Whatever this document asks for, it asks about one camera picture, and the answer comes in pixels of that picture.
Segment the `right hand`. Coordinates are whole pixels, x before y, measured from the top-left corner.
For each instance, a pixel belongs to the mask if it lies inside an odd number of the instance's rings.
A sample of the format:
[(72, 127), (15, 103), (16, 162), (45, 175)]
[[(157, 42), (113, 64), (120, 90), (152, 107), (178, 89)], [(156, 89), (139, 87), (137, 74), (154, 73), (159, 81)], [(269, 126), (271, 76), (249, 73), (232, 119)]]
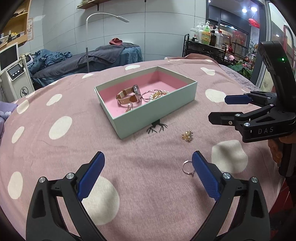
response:
[(270, 149), (271, 155), (278, 166), (281, 164), (282, 160), (282, 150), (280, 144), (283, 144), (284, 140), (284, 137), (279, 139), (268, 140), (268, 147)]

